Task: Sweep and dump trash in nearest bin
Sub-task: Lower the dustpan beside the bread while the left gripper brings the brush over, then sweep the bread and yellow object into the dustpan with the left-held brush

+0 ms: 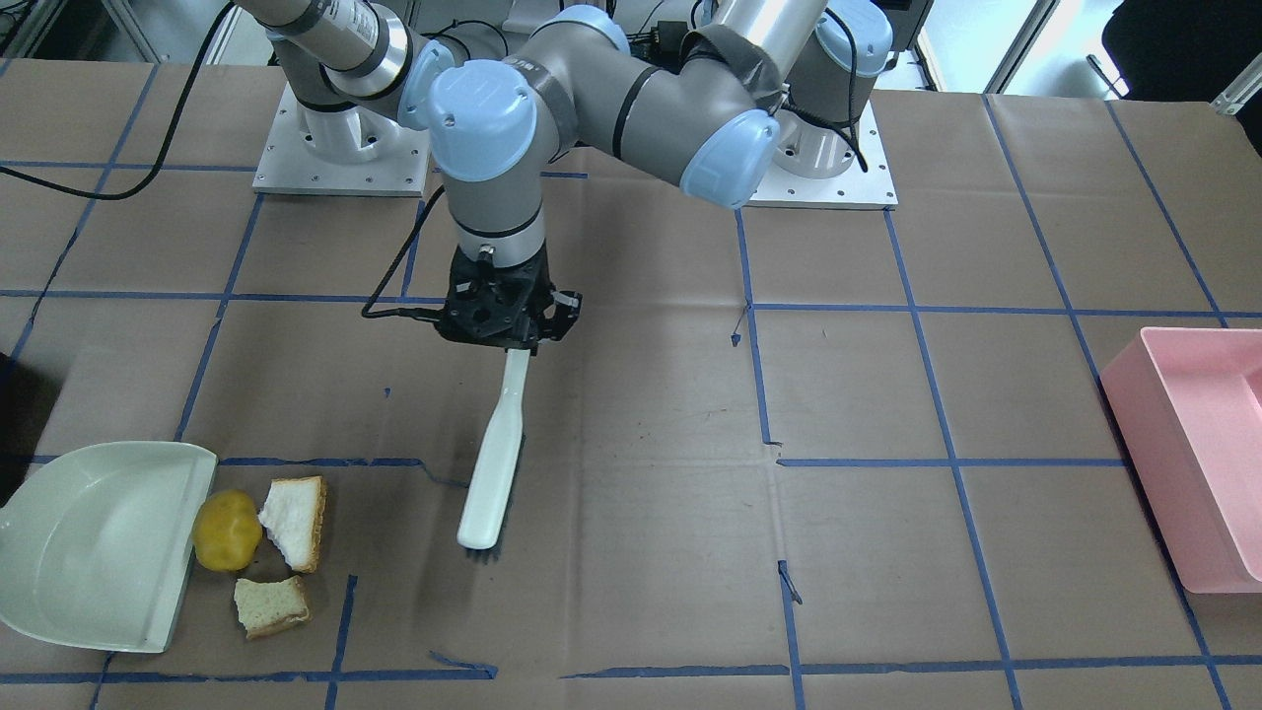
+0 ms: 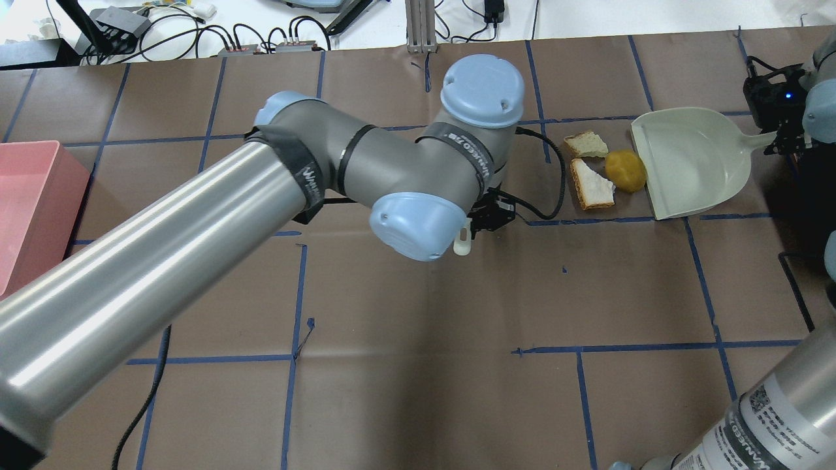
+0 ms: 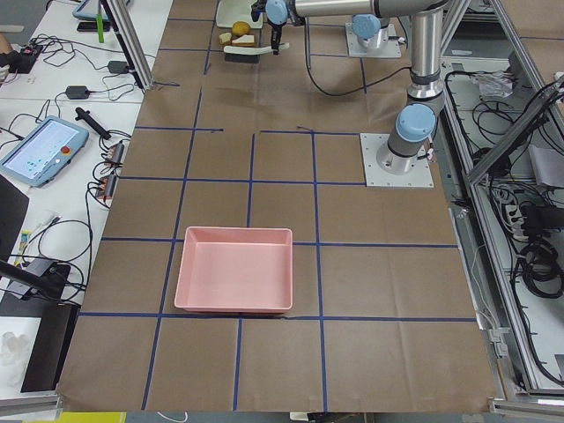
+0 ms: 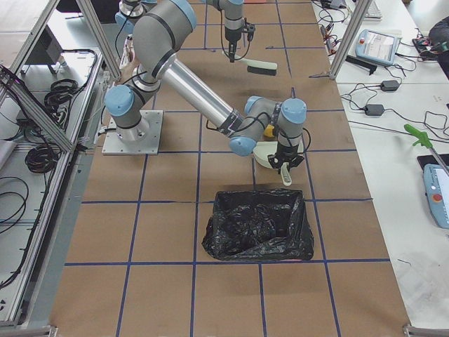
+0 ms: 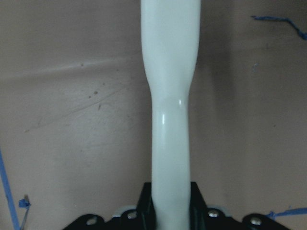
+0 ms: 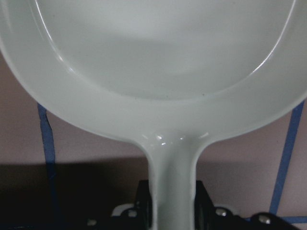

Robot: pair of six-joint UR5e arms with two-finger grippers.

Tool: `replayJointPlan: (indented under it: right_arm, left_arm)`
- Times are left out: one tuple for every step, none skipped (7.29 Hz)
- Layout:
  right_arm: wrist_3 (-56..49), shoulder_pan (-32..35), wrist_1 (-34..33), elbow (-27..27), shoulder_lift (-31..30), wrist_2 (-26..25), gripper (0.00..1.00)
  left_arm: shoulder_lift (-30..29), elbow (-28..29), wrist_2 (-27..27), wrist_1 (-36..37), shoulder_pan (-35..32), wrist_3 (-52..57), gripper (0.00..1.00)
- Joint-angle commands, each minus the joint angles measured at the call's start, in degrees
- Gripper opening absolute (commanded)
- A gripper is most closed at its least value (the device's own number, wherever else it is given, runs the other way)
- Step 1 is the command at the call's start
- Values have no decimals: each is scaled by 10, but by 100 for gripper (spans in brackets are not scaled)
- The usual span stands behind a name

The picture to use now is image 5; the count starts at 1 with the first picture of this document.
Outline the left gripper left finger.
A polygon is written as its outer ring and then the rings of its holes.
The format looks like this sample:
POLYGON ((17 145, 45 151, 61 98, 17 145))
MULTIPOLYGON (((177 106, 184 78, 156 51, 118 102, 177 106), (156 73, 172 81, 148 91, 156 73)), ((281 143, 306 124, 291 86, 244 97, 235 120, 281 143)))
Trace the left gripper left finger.
POLYGON ((138 230, 155 230, 156 214, 152 200, 152 184, 145 182, 136 207, 138 230))

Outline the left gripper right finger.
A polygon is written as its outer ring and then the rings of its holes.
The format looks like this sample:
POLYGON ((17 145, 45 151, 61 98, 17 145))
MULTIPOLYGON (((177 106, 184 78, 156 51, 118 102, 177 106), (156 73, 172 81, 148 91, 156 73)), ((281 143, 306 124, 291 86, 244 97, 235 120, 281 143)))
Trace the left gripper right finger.
POLYGON ((196 182, 191 182, 190 193, 190 229, 206 230, 207 205, 196 182))

